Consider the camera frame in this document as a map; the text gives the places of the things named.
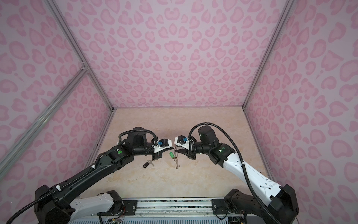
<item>black key fob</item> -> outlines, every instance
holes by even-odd
[[[149,162],[146,162],[146,163],[143,165],[143,168],[146,168],[147,166],[149,166]]]

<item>aluminum frame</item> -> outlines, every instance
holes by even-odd
[[[102,128],[99,138],[97,139],[96,145],[91,153],[91,155],[89,156],[87,163],[85,165],[85,167],[88,167],[90,164],[92,164],[95,161],[95,158],[102,146],[103,140],[105,139],[106,133],[108,131],[108,128],[111,125],[111,122],[113,120],[114,114],[116,113],[117,109],[114,109],[112,112],[110,112],[110,114],[108,115],[108,118],[106,120],[106,123],[104,125],[104,127]]]
[[[248,91],[248,94],[245,98],[245,101],[244,101],[244,104],[242,105],[242,108],[246,108],[247,107],[247,104],[248,102],[250,101],[250,98],[252,97],[253,93],[254,93],[254,90],[257,86],[257,82],[258,82],[258,79],[261,77],[262,75],[262,72],[264,71],[264,68],[270,58],[270,56],[272,55],[272,52],[274,51],[274,48],[276,46],[276,43],[278,42],[280,36],[281,36],[281,33],[293,11],[293,8],[294,8],[294,5],[296,3],[296,0],[287,0],[284,8],[283,8],[283,11],[282,11],[282,14],[279,18],[279,22],[277,23],[275,29],[274,29],[274,32],[272,34],[272,37],[270,39],[270,42],[268,43],[268,47],[266,48],[266,51],[263,55],[263,58],[258,66],[258,69],[257,69],[257,72],[255,74],[255,78],[254,80],[252,81],[251,83],[251,86],[249,88],[249,91]]]
[[[22,138],[9,149],[9,153],[0,162],[0,180],[2,180],[12,166],[22,156],[27,147],[42,131],[48,121],[55,115],[57,110],[62,106],[63,102],[82,81],[86,74],[89,74],[89,72],[84,66],[56,96],[56,98],[53,99],[50,105],[38,116],[38,118],[32,123],[31,127],[24,133]]]
[[[57,3],[54,0],[44,0],[44,2],[46,3],[47,7],[49,8],[49,10],[51,11],[53,17],[55,18],[57,24],[60,26],[63,34],[66,36],[67,40],[69,41],[69,44],[72,46],[75,54],[77,55],[78,59],[82,62],[83,66],[86,66],[89,69],[89,74],[90,74],[90,78],[92,80],[92,82],[94,83],[97,91],[99,92],[100,96],[102,97],[102,99],[105,101],[107,107],[113,111],[113,105],[110,102],[107,94],[105,93],[104,89],[102,88],[102,86],[100,85],[92,67],[90,66],[90,64],[88,63],[84,53],[82,52],[79,44],[76,41],[75,36],[72,34],[64,16],[62,15],[61,10],[59,9]]]
[[[249,120],[249,118],[248,118],[248,116],[247,116],[247,113],[246,113],[245,108],[242,108],[242,110],[243,110],[243,112],[244,112],[244,115],[245,115],[245,118],[246,118],[246,120],[247,120],[248,126],[250,127],[250,131],[251,131],[251,134],[252,134],[252,136],[253,136],[253,140],[255,141],[255,144],[256,144],[258,153],[259,153],[259,155],[260,155],[260,157],[261,157],[263,166],[264,166],[265,169],[266,169],[267,175],[268,175],[268,177],[269,177],[271,180],[273,180],[274,182],[277,182],[276,178],[274,177],[274,175],[273,175],[273,173],[272,173],[272,170],[271,170],[270,167],[269,167],[269,162],[267,161],[266,157],[263,155],[263,150],[262,150],[262,148],[261,148],[261,146],[260,146],[260,143],[259,143],[259,141],[258,141],[258,138],[257,138],[255,132],[254,132],[253,129],[252,129],[252,124],[251,124],[251,122],[250,122],[250,120]]]

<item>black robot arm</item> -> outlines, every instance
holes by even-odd
[[[150,143],[146,142],[147,133],[153,135]],[[76,212],[76,209],[70,205],[71,202],[93,184],[132,162],[136,155],[152,155],[152,160],[157,160],[162,157],[164,151],[173,149],[171,140],[158,140],[152,131],[144,128],[134,128],[121,135],[125,134],[128,134],[126,139],[108,151],[100,153],[93,165],[57,185],[39,187],[35,192],[35,201],[20,209],[6,224],[12,223],[16,217],[33,205],[40,224],[66,224]],[[119,198],[115,202],[121,202],[116,192],[107,193],[113,200]],[[112,204],[112,208],[117,210],[113,211],[113,214],[120,211],[120,206],[116,204]]]

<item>metal mounting plate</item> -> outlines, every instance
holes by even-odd
[[[137,210],[137,200],[123,200],[124,206],[126,207],[126,211],[124,215],[135,215],[135,211]]]

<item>metal bracket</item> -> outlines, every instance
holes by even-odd
[[[225,215],[228,213],[224,199],[212,199],[211,208],[213,209],[214,215]]]
[[[124,215],[135,215],[135,211],[137,210],[137,200],[123,200],[124,206],[126,207],[126,211]]]

